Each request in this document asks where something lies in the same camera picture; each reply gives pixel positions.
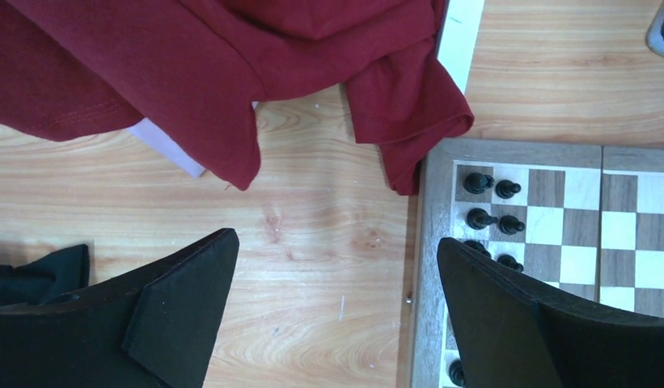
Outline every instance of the chessboard square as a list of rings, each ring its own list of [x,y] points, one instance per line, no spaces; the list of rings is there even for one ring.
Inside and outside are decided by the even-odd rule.
[[[562,208],[528,207],[527,238],[525,242],[562,245],[564,217],[565,210]]]
[[[524,273],[545,282],[560,282],[560,246],[527,244]]]
[[[639,175],[637,212],[664,214],[664,175]]]
[[[664,252],[637,251],[634,286],[641,289],[664,289]]]
[[[637,249],[664,251],[664,214],[637,214]]]
[[[583,297],[584,299],[595,301],[594,285],[575,285],[569,283],[560,283],[560,289],[572,295]]]
[[[494,192],[492,194],[491,203],[499,205],[527,206],[527,196],[529,193],[529,168],[506,165],[495,166],[493,168],[493,177],[496,179],[497,183],[502,180],[509,180],[510,182],[517,183],[522,190],[508,199],[500,198],[496,195],[496,192]]]
[[[527,223],[527,207],[513,205],[491,205],[491,214],[499,219],[503,216],[514,216],[519,221]],[[499,225],[491,225],[489,238],[491,241],[506,241],[511,243],[524,243],[527,236],[527,229],[516,234],[505,234],[499,229]]]
[[[560,252],[560,282],[576,285],[596,284],[597,249],[592,247],[562,247]]]
[[[601,247],[605,249],[637,248],[637,214],[603,212]]]
[[[601,250],[601,285],[634,287],[636,261],[636,251]]]
[[[464,188],[465,179],[473,172],[493,176],[493,167],[468,166],[459,164],[455,171],[455,200],[460,202],[491,203],[493,188],[481,194],[472,194]]]
[[[601,204],[601,171],[568,169],[565,172],[566,209],[599,210]]]
[[[562,208],[565,203],[565,171],[529,170],[530,206]]]
[[[502,255],[511,255],[518,263],[524,265],[524,242],[489,241],[488,251],[491,252],[491,257],[494,259],[498,259]]]
[[[598,215],[597,210],[565,209],[563,245],[597,247]]]
[[[634,311],[634,289],[630,287],[601,287],[600,303],[616,309]]]
[[[609,212],[636,212],[637,177],[603,174],[601,208]]]
[[[636,289],[634,312],[664,318],[664,289]]]
[[[463,240],[488,240],[488,233],[495,225],[483,228],[482,230],[472,229],[467,224],[467,213],[472,209],[484,209],[491,214],[491,204],[477,204],[472,202],[455,202],[451,212],[450,236]]]

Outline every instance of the red cloth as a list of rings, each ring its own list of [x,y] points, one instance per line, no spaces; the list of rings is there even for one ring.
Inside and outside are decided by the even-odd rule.
[[[391,188],[472,113],[437,62],[444,0],[0,0],[0,122],[55,141],[148,117],[245,190],[260,168],[252,101],[344,83],[359,143]]]

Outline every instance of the white square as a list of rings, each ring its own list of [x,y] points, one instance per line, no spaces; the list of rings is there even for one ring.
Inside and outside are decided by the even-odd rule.
[[[488,242],[488,251],[491,253],[491,257],[494,260],[498,259],[501,255],[511,255],[518,263],[524,264],[524,250],[524,242]]]
[[[568,169],[565,172],[565,203],[567,209],[598,210],[601,204],[601,171]]]
[[[637,251],[634,285],[640,289],[664,289],[664,252]]]
[[[562,247],[560,251],[560,282],[575,285],[596,284],[596,248]]]
[[[496,179],[496,183],[501,182],[502,180],[509,180],[514,183],[519,183],[522,186],[522,190],[519,193],[515,194],[512,198],[504,200],[496,195],[494,190],[491,195],[491,202],[497,205],[517,205],[517,206],[527,206],[527,196],[529,189],[529,169],[525,167],[517,166],[494,166],[493,167],[493,178]]]
[[[601,304],[634,312],[634,288],[601,287]]]
[[[530,244],[562,245],[563,208],[527,208],[526,242]]]
[[[664,214],[664,175],[639,175],[637,212]]]
[[[491,225],[483,228],[482,230],[472,229],[467,225],[467,213],[470,210],[480,208],[491,213],[491,204],[477,204],[471,202],[454,202],[453,212],[451,213],[450,236],[452,238],[472,239],[472,240],[488,240],[488,232],[491,228],[496,227]]]
[[[637,214],[603,212],[601,215],[601,248],[637,248]]]

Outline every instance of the brown square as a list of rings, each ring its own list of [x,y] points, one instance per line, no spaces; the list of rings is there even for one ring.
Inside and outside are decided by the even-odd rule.
[[[664,318],[664,289],[635,289],[634,312]]]
[[[565,202],[565,171],[529,170],[530,206],[562,208]]]
[[[493,167],[458,165],[455,172],[457,179],[455,182],[455,200],[458,202],[491,203],[493,188],[481,194],[472,194],[463,187],[465,178],[473,172],[493,176]]]
[[[598,247],[598,210],[565,209],[563,245]]]
[[[637,177],[603,174],[601,209],[608,212],[636,212]]]
[[[636,267],[635,251],[601,250],[601,286],[634,287]]]
[[[664,251],[664,214],[637,214],[637,249]]]
[[[560,246],[527,244],[524,273],[541,281],[560,282]]]
[[[596,300],[595,288],[593,285],[575,285],[571,283],[560,283],[560,289],[576,295],[578,297],[583,297],[590,301]]]
[[[515,205],[491,205],[491,215],[498,217],[515,216],[518,220],[527,223],[527,207]],[[527,231],[516,234],[504,234],[498,228],[498,224],[491,225],[491,230],[488,232],[489,241],[505,241],[509,243],[524,243]]]

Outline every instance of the chess board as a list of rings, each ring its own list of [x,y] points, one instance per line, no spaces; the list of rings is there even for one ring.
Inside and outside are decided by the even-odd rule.
[[[475,172],[522,190],[472,194],[463,182]],[[424,179],[411,386],[456,386],[458,345],[433,257],[441,237],[511,255],[526,275],[579,297],[664,318],[664,150],[452,139],[428,157]],[[526,228],[472,229],[472,209]]]
[[[483,244],[492,259],[511,255],[528,276],[595,300],[600,169],[457,160],[453,168],[450,237]],[[472,194],[463,182],[474,172],[492,176],[495,182],[510,180],[522,190],[509,199],[492,188]],[[526,228],[514,235],[502,233],[496,225],[472,229],[465,222],[472,209],[498,218],[515,216]],[[444,325],[439,385],[455,386],[447,369],[458,359],[458,351],[446,307]]]

